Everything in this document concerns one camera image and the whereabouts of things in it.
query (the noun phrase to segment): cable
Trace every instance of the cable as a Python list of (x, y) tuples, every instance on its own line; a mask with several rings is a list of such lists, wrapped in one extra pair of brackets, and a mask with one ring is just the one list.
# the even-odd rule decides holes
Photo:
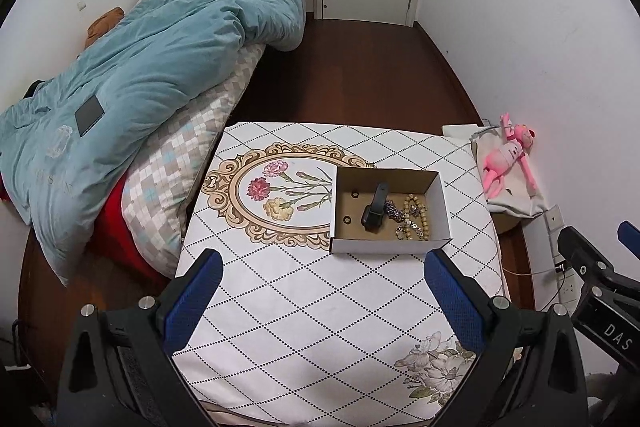
[(549, 273), (549, 272), (555, 272), (556, 269), (555, 268), (551, 268), (549, 270), (542, 270), (542, 272), (531, 272), (531, 273), (516, 273), (516, 272), (512, 272), (511, 270), (507, 270), (505, 267), (502, 267), (502, 270), (510, 273), (511, 275), (519, 275), (521, 277), (526, 277), (529, 275), (540, 275), (541, 273)]
[(551, 297), (551, 299), (549, 300), (548, 303), (546, 303), (544, 306), (542, 306), (542, 309), (540, 310), (541, 312), (543, 312), (545, 310), (545, 308), (547, 306), (549, 306), (549, 304), (551, 304), (551, 302), (553, 302), (553, 300), (558, 296), (558, 294), (560, 293), (560, 290), (562, 289), (562, 286), (564, 286), (564, 279), (566, 278), (566, 272), (563, 271), (562, 272), (562, 283), (560, 284), (560, 287), (558, 288), (558, 291), (555, 293), (555, 295), (553, 297)]
[[(42, 388), (44, 389), (46, 395), (47, 395), (47, 399), (49, 400), (50, 404), (53, 404), (53, 400), (51, 399), (51, 395), (49, 392), (49, 387), (47, 386), (47, 382), (45, 382), (44, 377), (40, 374), (40, 372), (35, 368), (35, 366), (33, 365), (33, 363), (31, 363), (31, 359), (29, 357), (29, 355), (27, 354), (26, 350), (22, 347), (22, 345), (19, 342), (19, 339), (16, 336), (17, 333), (17, 327), (18, 324), (20, 323), (20, 319), (15, 319), (14, 323), (12, 324), (12, 336), (14, 337), (14, 341), (8, 341), (7, 339), (3, 339), (0, 337), (0, 341), (2, 342), (6, 342), (7, 344), (12, 344), (12, 346), (14, 346), (14, 359), (15, 359), (15, 365), (25, 365), (24, 361), (26, 361), (26, 363), (28, 365), (31, 366), (31, 368), (33, 369), (33, 372), (36, 374), (36, 376), (38, 377), (38, 379), (40, 379), (40, 382), (42, 383)], [(17, 352), (20, 352), (20, 354), (24, 357), (24, 359), (18, 359), (21, 358), (18, 356)]]

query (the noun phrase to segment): tablecloth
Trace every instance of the tablecloth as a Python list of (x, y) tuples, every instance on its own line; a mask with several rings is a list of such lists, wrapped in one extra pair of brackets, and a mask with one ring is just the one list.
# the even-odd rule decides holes
[(335, 167), (439, 171), (463, 274), (504, 295), (497, 236), (468, 140), (369, 127), (238, 123), (225, 130), (177, 275), (204, 248), (224, 275), (174, 362), (199, 399), (272, 423), (402, 425), (432, 418), (474, 360), (420, 256), (328, 252)]

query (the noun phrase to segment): wall socket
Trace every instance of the wall socket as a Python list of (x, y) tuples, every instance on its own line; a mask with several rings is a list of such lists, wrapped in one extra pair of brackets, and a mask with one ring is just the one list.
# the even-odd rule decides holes
[(564, 304), (564, 307), (569, 312), (569, 315), (573, 315), (575, 309), (578, 307), (578, 299), (575, 299), (575, 301), (563, 302), (562, 304)]
[[(562, 276), (558, 280), (558, 285), (562, 283)], [(558, 300), (564, 304), (567, 302), (575, 301), (575, 299), (580, 297), (580, 288), (582, 286), (582, 280), (572, 271), (569, 275), (565, 274), (564, 284), (560, 288), (560, 293), (558, 294)]]
[(555, 205), (545, 212), (545, 221), (546, 221), (546, 229), (551, 232), (555, 232), (556, 230), (564, 227), (564, 220), (562, 220), (562, 213), (560, 212), (560, 207)]
[(549, 232), (549, 241), (551, 242), (551, 253), (554, 258), (554, 264), (560, 263), (564, 256), (558, 250), (558, 236), (560, 235), (560, 230), (554, 230), (553, 232)]

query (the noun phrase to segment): brown pillow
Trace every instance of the brown pillow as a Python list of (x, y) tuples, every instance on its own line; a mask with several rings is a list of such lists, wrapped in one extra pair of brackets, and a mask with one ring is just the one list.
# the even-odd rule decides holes
[(95, 20), (89, 29), (86, 31), (87, 37), (84, 41), (84, 48), (87, 49), (91, 44), (97, 41), (106, 32), (113, 30), (122, 18), (124, 12), (120, 6), (115, 7), (113, 10), (109, 10), (102, 15), (99, 19)]

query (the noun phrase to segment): baseboard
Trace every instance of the baseboard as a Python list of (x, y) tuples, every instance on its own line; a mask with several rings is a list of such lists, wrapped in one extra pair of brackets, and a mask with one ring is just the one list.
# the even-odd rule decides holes
[(477, 123), (478, 125), (482, 125), (482, 120), (480, 119), (480, 115), (478, 111), (476, 111), (476, 106), (474, 106), (473, 102), (469, 98), (469, 95), (466, 93), (462, 84), (460, 84), (460, 80), (456, 76), (456, 73), (451, 69), (447, 59), (442, 55), (438, 47), (431, 40), (431, 37), (427, 34), (424, 28), (420, 25), (418, 21), (414, 22), (414, 28), (420, 32), (422, 36), (422, 42), (433, 52), (433, 54), (437, 57), (438, 63), (442, 68), (442, 71), (446, 74), (446, 77), (449, 79), (449, 85), (451, 89), (456, 93), (460, 103), (465, 109), (466, 114), (469, 118), (469, 123)]

